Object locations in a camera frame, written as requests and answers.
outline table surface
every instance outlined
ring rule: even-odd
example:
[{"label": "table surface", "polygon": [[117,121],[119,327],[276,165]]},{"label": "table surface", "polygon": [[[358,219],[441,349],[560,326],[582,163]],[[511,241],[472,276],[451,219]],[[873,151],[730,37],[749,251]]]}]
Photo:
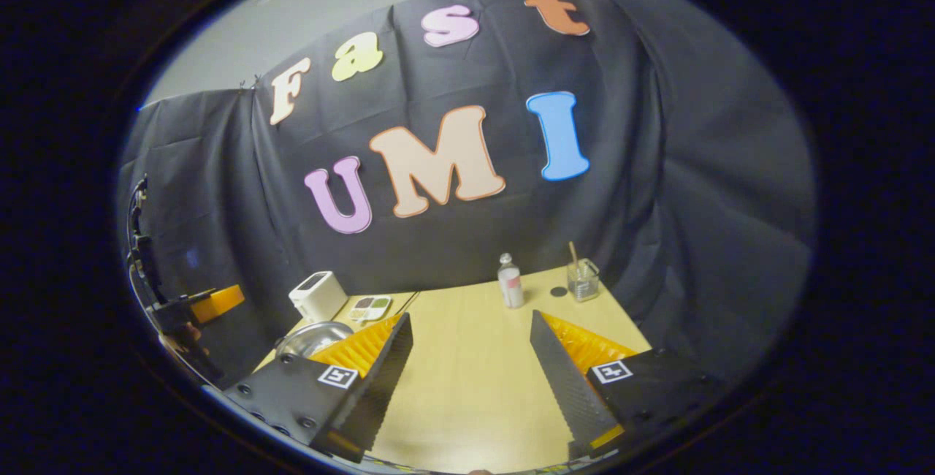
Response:
[{"label": "table surface", "polygon": [[[564,267],[524,275],[522,283],[525,302],[517,309],[505,307],[496,281],[415,296],[406,309],[412,351],[370,455],[454,473],[525,471],[568,461],[571,431],[529,343],[533,309],[635,352],[651,348],[603,283],[597,297],[582,303],[570,294],[551,295],[554,286],[567,286]],[[384,319],[412,294],[388,295],[393,303]],[[351,296],[334,320],[360,331],[347,315],[362,297]],[[290,334],[305,325],[301,321]]]}]

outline paint palette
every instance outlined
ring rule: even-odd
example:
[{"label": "paint palette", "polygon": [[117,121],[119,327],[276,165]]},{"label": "paint palette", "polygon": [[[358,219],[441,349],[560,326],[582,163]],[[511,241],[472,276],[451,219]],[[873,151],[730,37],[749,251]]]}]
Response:
[{"label": "paint palette", "polygon": [[361,298],[351,308],[351,312],[348,312],[348,318],[353,319],[355,322],[369,322],[372,319],[383,318],[391,303],[393,303],[393,298],[390,298],[390,296]]}]

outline black fabric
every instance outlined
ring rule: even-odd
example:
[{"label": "black fabric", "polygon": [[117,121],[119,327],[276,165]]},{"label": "black fabric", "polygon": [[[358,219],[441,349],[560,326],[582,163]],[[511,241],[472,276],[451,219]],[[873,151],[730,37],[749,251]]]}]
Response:
[{"label": "black fabric", "polygon": [[[524,273],[563,265],[568,241],[654,346],[671,346],[729,378],[751,364],[795,305],[814,238],[814,180],[801,125],[768,73],[684,0],[562,0],[588,35],[561,35],[524,0],[408,0],[378,9],[285,58],[256,89],[178,96],[140,111],[121,188],[144,172],[164,288],[240,283],[248,298],[205,331],[213,358],[248,372],[298,320],[287,293],[332,270],[350,295],[495,279],[511,252]],[[455,3],[480,32],[431,48],[421,18]],[[344,82],[334,52],[378,35],[383,61]],[[271,79],[307,56],[294,112],[270,126]],[[570,91],[588,172],[546,181],[547,154],[529,96]],[[386,165],[368,148],[407,126],[434,148],[444,113],[486,112],[484,139],[500,194],[393,215]],[[373,221],[335,232],[304,185],[361,159]],[[453,188],[457,185],[454,176]],[[425,195],[417,186],[417,191]],[[128,195],[118,196],[123,203]],[[125,213],[126,205],[118,206]]]}]

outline stainless steel bowl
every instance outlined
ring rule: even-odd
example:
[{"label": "stainless steel bowl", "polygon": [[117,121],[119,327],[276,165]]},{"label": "stainless steel bowl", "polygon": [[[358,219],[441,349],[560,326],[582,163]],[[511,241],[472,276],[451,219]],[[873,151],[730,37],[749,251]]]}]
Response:
[{"label": "stainless steel bowl", "polygon": [[302,327],[293,334],[281,338],[276,344],[276,357],[293,354],[309,358],[319,349],[354,334],[354,329],[338,322],[318,322]]}]

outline white box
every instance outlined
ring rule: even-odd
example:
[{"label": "white box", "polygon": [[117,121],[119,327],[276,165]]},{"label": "white box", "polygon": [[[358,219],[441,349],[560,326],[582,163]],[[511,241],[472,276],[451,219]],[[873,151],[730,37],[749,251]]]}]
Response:
[{"label": "white box", "polygon": [[302,318],[309,322],[326,322],[347,303],[348,295],[337,282],[335,273],[327,270],[308,276],[289,292],[289,299]]}]

